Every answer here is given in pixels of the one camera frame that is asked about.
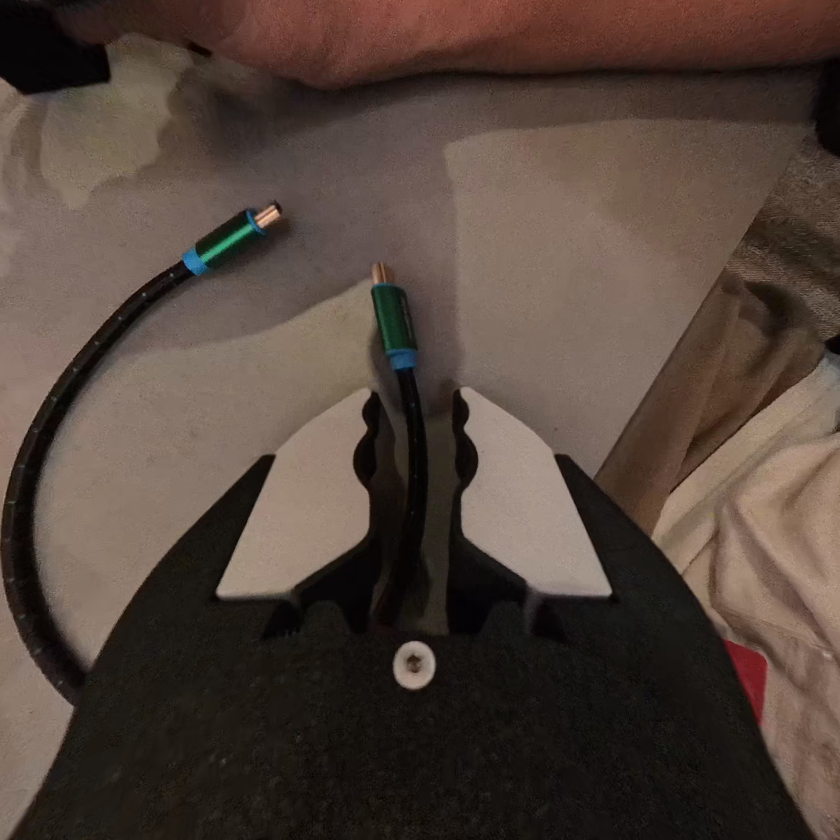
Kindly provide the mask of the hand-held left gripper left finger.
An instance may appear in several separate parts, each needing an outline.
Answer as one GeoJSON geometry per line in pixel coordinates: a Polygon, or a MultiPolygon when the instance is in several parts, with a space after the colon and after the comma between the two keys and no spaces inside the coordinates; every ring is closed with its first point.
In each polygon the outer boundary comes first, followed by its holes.
{"type": "Polygon", "coordinates": [[[378,419],[377,395],[361,388],[291,435],[275,452],[215,591],[222,601],[290,595],[360,545],[371,524],[370,479],[356,454],[378,419]]]}

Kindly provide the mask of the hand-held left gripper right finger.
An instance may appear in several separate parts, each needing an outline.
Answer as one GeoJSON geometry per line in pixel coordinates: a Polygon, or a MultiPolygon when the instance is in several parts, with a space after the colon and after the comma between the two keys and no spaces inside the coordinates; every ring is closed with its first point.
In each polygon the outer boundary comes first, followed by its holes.
{"type": "Polygon", "coordinates": [[[605,600],[613,588],[551,447],[471,387],[453,399],[448,599],[605,600]]]}

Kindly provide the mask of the black braided cable green plugs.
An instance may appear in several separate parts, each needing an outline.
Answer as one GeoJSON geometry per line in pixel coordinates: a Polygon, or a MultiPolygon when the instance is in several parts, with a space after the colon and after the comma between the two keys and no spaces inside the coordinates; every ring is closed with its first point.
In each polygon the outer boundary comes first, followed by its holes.
{"type": "MultiPolygon", "coordinates": [[[[29,656],[53,689],[75,707],[87,678],[58,629],[47,603],[35,555],[35,503],[41,473],[63,420],[98,365],[122,336],[161,299],[192,278],[225,265],[268,235],[282,220],[277,202],[246,208],[198,239],[180,261],[134,292],[101,325],[49,390],[18,450],[2,516],[2,575],[7,604],[29,656]]],[[[406,503],[398,554],[375,608],[386,624],[396,620],[419,565],[425,531],[428,454],[424,412],[415,370],[418,348],[410,305],[387,267],[372,269],[371,298],[383,351],[395,373],[407,432],[406,503]]]]}

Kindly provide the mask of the person's right forearm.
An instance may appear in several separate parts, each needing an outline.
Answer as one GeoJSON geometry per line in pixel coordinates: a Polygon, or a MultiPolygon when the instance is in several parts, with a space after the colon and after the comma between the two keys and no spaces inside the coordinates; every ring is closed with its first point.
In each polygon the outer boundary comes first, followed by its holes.
{"type": "Polygon", "coordinates": [[[315,88],[466,71],[742,70],[838,56],[832,1],[126,1],[60,13],[74,36],[193,43],[315,88]]]}

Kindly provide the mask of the grey desk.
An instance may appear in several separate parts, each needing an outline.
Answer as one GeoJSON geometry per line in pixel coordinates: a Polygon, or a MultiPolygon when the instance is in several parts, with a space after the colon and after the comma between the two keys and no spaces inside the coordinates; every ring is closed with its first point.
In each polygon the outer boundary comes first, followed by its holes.
{"type": "Polygon", "coordinates": [[[471,385],[598,467],[805,133],[812,76],[426,77],[312,90],[132,38],[108,85],[2,83],[2,488],[73,355],[238,210],[287,221],[154,307],[59,432],[36,537],[85,657],[259,455],[388,392],[371,263],[432,413],[471,385]]]}

